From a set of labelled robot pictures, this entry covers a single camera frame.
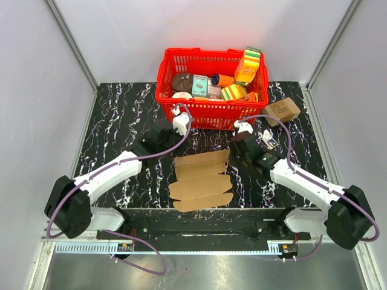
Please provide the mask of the brown cardboard box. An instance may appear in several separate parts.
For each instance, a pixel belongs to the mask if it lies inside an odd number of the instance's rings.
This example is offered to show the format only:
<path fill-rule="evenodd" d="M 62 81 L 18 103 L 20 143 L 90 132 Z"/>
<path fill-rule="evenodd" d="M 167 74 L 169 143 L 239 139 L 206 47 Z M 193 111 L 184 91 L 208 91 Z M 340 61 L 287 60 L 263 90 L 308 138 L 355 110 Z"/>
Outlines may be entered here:
<path fill-rule="evenodd" d="M 226 174 L 229 154 L 224 149 L 174 159 L 177 181 L 169 184 L 169 197 L 176 210 L 186 213 L 232 201 L 232 183 Z"/>

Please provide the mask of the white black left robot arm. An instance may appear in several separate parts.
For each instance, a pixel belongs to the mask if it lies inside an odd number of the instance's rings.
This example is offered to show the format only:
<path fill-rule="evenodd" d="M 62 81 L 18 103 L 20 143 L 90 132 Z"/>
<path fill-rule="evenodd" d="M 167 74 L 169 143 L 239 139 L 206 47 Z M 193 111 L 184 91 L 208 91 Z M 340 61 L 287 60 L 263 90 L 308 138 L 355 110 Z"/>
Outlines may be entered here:
<path fill-rule="evenodd" d="M 183 147 L 189 121 L 174 118 L 153 124 L 140 139 L 101 167 L 76 178 L 58 178 L 46 203 L 47 237 L 69 239 L 96 231 L 99 239 L 124 239 L 132 233 L 132 219 L 119 207 L 95 207 L 102 195 L 126 179 L 144 172 L 163 155 Z"/>

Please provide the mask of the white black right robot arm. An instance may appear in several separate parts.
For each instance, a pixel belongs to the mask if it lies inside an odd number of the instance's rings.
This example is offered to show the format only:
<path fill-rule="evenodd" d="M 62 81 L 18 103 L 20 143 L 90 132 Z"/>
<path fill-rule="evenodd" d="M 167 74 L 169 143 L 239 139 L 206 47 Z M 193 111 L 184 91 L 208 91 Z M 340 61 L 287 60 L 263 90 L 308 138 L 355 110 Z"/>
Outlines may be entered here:
<path fill-rule="evenodd" d="M 365 193 L 352 185 L 344 188 L 296 167 L 285 156 L 261 147 L 249 132 L 236 134 L 229 160 L 284 186 L 312 202 L 316 208 L 286 210 L 275 224 L 281 239 L 295 233 L 328 236 L 341 248 L 352 250 L 372 227 L 375 219 Z"/>

